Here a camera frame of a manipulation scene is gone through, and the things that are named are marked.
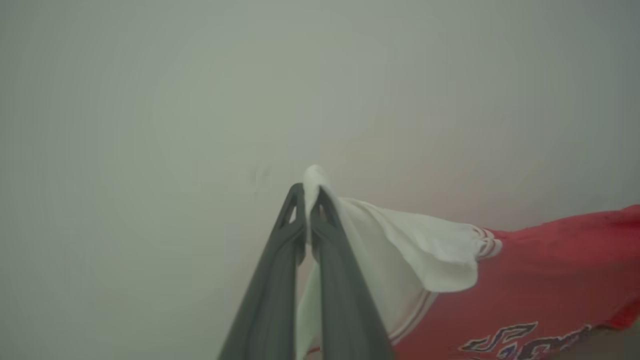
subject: white wall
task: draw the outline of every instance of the white wall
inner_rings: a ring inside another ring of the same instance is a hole
[[[0,3],[0,357],[212,359],[288,187],[640,202],[635,1]]]

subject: garment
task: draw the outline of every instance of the garment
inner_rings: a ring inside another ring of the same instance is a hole
[[[640,313],[640,206],[493,231],[476,285],[440,294],[394,347],[398,360],[530,360]]]
[[[303,185],[308,221],[320,188],[332,199],[392,341],[413,329],[438,293],[472,287],[477,281],[477,260],[500,251],[500,241],[472,225],[338,198],[317,165],[305,171]],[[320,342],[318,270],[317,266],[312,269],[298,306],[298,359]]]

